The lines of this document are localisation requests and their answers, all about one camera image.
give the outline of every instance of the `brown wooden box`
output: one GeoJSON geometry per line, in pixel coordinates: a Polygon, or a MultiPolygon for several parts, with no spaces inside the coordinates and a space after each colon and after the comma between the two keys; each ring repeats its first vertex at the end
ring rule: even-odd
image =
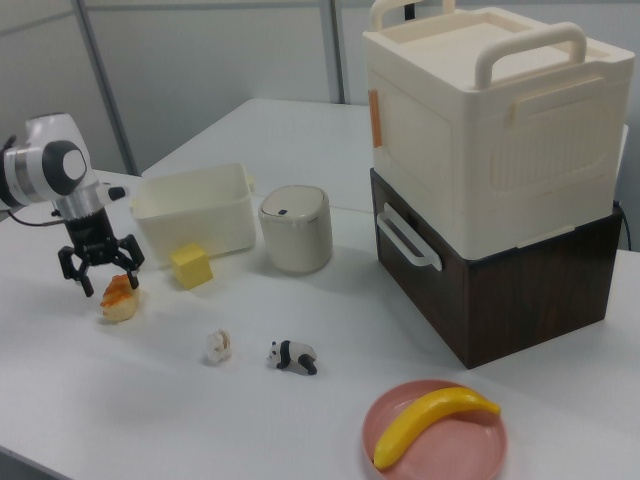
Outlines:
{"type": "Polygon", "coordinates": [[[376,225],[378,259],[467,368],[605,317],[622,215],[480,260],[460,257],[371,169],[374,213],[388,203],[442,260],[416,267],[376,225]]]}

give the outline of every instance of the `bread roll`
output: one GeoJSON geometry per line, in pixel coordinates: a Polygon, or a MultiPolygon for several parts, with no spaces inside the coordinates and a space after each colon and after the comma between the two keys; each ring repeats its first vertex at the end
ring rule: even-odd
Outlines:
{"type": "Polygon", "coordinates": [[[138,309],[139,288],[131,288],[127,275],[116,275],[104,291],[102,314],[110,322],[129,320],[138,309]]]}

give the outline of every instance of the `yellow banana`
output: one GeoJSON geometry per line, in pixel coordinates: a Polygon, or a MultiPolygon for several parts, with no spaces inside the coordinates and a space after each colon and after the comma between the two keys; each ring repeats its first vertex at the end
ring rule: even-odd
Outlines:
{"type": "Polygon", "coordinates": [[[376,444],[373,464],[378,470],[390,467],[429,425],[444,416],[469,410],[500,414],[499,405],[465,387],[442,388],[418,398],[384,431],[376,444]]]}

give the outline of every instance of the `panda figurine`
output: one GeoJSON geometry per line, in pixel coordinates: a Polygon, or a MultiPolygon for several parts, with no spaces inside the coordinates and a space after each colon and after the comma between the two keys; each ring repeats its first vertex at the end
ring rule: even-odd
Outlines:
{"type": "Polygon", "coordinates": [[[282,370],[289,366],[291,361],[302,366],[309,375],[318,373],[313,362],[318,358],[316,352],[309,345],[285,340],[281,343],[271,342],[269,362],[271,366],[282,370]]]}

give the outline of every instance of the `white handle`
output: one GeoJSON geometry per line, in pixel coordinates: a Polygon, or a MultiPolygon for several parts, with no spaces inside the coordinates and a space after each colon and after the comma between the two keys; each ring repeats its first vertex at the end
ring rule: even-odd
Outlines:
{"type": "MultiPolygon", "coordinates": [[[[379,32],[382,30],[382,15],[392,8],[404,7],[412,3],[418,3],[422,0],[376,0],[371,6],[369,14],[370,32],[379,32]]],[[[442,11],[453,13],[456,10],[456,0],[442,0],[442,11]]]]}
{"type": "Polygon", "coordinates": [[[504,40],[486,47],[476,61],[476,88],[482,90],[491,86],[493,65],[502,57],[526,52],[535,48],[571,42],[569,61],[582,63],[587,55],[587,37],[575,23],[563,22],[546,28],[518,32],[504,40]]]}
{"type": "Polygon", "coordinates": [[[436,252],[418,235],[413,228],[398,215],[388,203],[384,204],[384,211],[380,212],[376,217],[376,223],[380,231],[391,240],[398,250],[416,267],[427,267],[433,265],[439,272],[442,271],[442,261],[436,252]],[[405,245],[404,241],[396,235],[388,223],[393,224],[402,235],[409,240],[421,256],[414,255],[413,252],[405,245]]]}

